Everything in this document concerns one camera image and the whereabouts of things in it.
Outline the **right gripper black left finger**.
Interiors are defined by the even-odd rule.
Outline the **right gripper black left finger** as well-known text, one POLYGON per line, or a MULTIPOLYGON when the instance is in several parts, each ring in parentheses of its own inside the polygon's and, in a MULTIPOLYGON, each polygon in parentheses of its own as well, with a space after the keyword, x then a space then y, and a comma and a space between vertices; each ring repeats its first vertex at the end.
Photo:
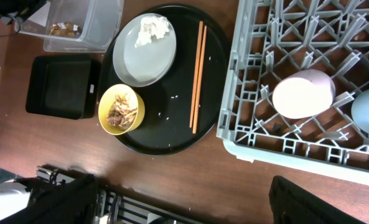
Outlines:
POLYGON ((15 181, 30 193, 26 208, 0 220, 0 224, 59 224, 95 222, 98 184, 92 174, 56 185, 36 178, 15 181))

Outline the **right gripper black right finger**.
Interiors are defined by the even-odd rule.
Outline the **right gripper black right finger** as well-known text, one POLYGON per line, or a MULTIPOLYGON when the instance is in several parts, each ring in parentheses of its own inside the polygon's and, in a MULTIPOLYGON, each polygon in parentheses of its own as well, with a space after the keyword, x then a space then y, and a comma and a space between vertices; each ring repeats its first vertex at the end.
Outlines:
POLYGON ((361 221, 335 208, 283 176, 273 177, 269 203, 275 224, 361 224, 361 221))

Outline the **yellow bowl with food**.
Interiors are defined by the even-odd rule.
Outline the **yellow bowl with food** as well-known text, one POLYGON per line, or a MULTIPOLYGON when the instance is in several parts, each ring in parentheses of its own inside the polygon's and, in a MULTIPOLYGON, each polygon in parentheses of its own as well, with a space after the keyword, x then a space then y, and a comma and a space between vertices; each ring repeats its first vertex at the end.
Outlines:
POLYGON ((145 115, 142 98, 129 86, 109 87, 98 105, 98 118, 103 129, 111 135, 122 135, 137 129, 145 115))

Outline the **pink plastic cup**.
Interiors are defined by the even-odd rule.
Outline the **pink plastic cup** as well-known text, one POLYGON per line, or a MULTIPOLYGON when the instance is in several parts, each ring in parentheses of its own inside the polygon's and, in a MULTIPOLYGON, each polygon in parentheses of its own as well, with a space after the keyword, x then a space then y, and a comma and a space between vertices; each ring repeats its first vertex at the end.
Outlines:
POLYGON ((308 69, 279 82, 274 88, 272 102, 284 117, 301 119, 329 109, 334 97, 332 79, 320 70, 308 69))

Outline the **wooden chopstick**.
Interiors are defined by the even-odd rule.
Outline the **wooden chopstick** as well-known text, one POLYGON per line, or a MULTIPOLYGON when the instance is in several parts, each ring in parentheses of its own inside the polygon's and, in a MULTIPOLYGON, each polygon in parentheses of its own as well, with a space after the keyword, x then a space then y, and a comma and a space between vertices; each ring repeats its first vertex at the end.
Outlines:
POLYGON ((191 110, 190 110, 190 124, 189 127, 192 128, 194 123, 194 109, 195 109, 195 97, 197 91, 197 82, 198 82, 198 72, 199 72, 199 60, 200 60, 200 50, 202 44, 202 33, 203 33, 203 21, 199 22, 199 31, 197 37, 197 48, 195 55, 195 68, 194 68, 194 80, 193 80, 193 88, 192 88, 192 100, 191 100, 191 110))
POLYGON ((194 109, 194 123, 192 126, 192 133, 197 133, 197 125, 198 125, 198 117, 199 117, 199 104, 200 104, 200 92, 202 85, 202 74, 203 74, 203 64, 205 58, 205 46, 207 39, 207 26, 203 23, 203 33, 202 33, 202 44, 200 50, 200 60, 199 60, 199 72, 198 72, 198 82, 197 82, 197 91, 195 97, 195 109, 194 109))

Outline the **white round plate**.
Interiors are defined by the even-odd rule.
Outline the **white round plate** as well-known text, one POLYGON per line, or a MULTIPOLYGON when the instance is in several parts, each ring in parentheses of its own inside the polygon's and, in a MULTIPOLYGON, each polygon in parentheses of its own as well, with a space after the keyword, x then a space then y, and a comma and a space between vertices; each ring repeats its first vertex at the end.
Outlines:
POLYGON ((145 16, 162 15, 145 13, 135 17, 121 29, 113 47, 115 73, 123 83, 133 87, 148 86, 160 80, 173 64, 177 50, 175 30, 169 20, 169 32, 164 38, 153 37, 150 44, 134 47, 145 16))

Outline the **gold foil wrapper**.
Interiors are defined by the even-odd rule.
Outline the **gold foil wrapper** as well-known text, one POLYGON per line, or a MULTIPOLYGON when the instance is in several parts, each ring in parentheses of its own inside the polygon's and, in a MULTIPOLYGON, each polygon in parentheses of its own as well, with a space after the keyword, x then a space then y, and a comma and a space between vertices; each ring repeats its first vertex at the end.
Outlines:
POLYGON ((78 38, 83 28, 72 22, 59 22, 50 26, 49 35, 58 37, 78 38))

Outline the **white napkin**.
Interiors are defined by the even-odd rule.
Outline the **white napkin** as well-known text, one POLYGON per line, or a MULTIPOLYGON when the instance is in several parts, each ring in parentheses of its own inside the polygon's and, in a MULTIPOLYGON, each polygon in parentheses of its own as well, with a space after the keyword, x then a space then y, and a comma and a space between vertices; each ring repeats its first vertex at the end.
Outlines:
POLYGON ((140 47, 152 42, 152 38, 164 38, 169 32, 169 21, 163 16, 145 16, 141 19, 141 27, 134 47, 140 47))

